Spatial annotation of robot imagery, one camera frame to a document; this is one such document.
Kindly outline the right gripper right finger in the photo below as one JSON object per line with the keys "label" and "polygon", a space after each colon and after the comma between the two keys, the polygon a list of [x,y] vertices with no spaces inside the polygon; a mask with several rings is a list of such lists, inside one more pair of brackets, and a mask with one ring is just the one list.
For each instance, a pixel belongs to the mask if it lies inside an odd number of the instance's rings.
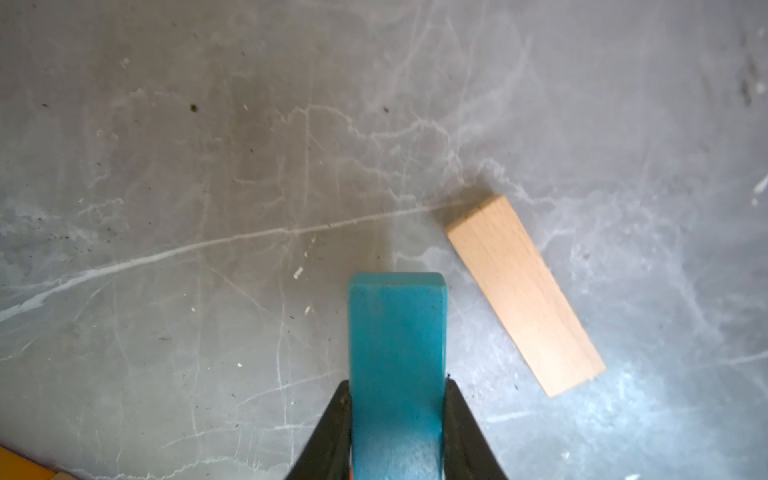
{"label": "right gripper right finger", "polygon": [[443,470],[447,480],[507,480],[458,384],[446,379]]}

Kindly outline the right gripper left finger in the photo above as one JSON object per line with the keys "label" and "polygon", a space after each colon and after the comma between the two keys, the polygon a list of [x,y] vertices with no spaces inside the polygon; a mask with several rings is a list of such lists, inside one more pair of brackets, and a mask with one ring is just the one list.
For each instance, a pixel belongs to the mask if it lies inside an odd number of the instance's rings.
{"label": "right gripper left finger", "polygon": [[349,381],[338,385],[287,480],[349,480],[351,397]]}

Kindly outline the natural wood block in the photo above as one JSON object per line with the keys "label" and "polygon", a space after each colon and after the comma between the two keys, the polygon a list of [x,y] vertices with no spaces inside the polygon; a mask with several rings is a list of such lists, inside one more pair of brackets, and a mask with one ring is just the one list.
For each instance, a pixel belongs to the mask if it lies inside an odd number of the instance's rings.
{"label": "natural wood block", "polygon": [[606,365],[508,199],[496,195],[446,235],[549,397]]}

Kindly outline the teal block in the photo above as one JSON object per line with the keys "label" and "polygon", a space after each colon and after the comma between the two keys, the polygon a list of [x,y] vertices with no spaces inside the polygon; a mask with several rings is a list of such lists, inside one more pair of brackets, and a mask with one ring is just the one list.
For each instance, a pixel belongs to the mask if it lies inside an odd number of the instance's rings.
{"label": "teal block", "polygon": [[350,279],[347,300],[354,478],[441,478],[443,276],[361,272]]}

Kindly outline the red-orange block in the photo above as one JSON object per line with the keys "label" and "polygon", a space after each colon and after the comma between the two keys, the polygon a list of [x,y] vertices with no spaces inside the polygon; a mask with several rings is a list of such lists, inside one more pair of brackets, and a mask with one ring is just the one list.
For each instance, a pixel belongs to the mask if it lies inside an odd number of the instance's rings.
{"label": "red-orange block", "polygon": [[0,447],[0,480],[51,480],[55,472]]}

